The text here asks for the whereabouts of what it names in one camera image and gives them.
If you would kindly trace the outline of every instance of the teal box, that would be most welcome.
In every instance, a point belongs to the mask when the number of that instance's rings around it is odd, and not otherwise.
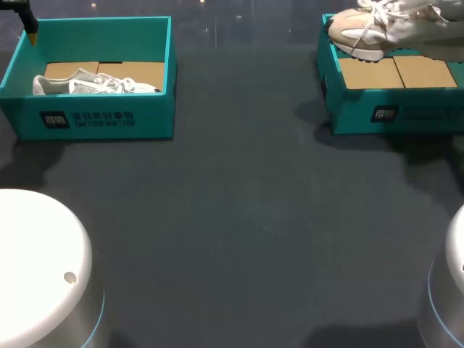
[[[324,31],[330,17],[322,17],[316,65],[334,134],[464,131],[464,65],[448,63],[457,88],[349,90],[339,64],[349,55],[336,50]],[[405,49],[389,57],[398,55],[421,54]]]
[[[50,62],[164,62],[162,93],[33,96]],[[0,107],[20,140],[172,138],[176,70],[170,17],[39,20],[36,46],[20,38]]]

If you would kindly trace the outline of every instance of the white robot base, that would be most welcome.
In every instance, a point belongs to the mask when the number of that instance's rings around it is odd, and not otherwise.
[[[0,347],[108,347],[91,243],[63,204],[0,190],[0,279]]]
[[[428,272],[418,325],[428,348],[464,348],[464,207]]]

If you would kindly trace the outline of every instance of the table surface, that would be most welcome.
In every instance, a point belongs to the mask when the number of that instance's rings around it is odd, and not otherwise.
[[[448,137],[328,132],[319,18],[353,1],[32,2],[43,18],[173,16],[172,141],[15,145],[0,117],[0,187],[82,220],[112,347],[421,346],[418,301],[464,157]],[[0,28],[2,73],[17,15]]]

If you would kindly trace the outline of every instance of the sneaker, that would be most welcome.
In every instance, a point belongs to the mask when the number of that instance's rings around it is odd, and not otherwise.
[[[107,74],[93,74],[82,68],[69,78],[51,79],[38,75],[33,80],[34,95],[159,92],[158,88],[147,83],[137,83],[131,78],[120,80]]]
[[[332,43],[352,57],[377,62],[395,49],[414,49],[432,59],[464,61],[464,22],[444,19],[438,7],[407,0],[357,3],[326,26]]]

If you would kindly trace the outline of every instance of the brown cardboard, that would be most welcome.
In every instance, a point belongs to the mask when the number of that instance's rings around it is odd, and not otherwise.
[[[132,78],[135,82],[148,83],[162,91],[165,74],[163,62],[100,63],[98,73],[114,78]]]
[[[71,62],[71,63],[48,63],[43,76],[46,78],[69,78],[77,69],[82,67],[90,73],[96,74],[98,62]]]
[[[422,56],[394,57],[406,88],[457,87],[445,62]]]
[[[339,63],[348,89],[404,88],[392,58],[376,64],[341,58]]]

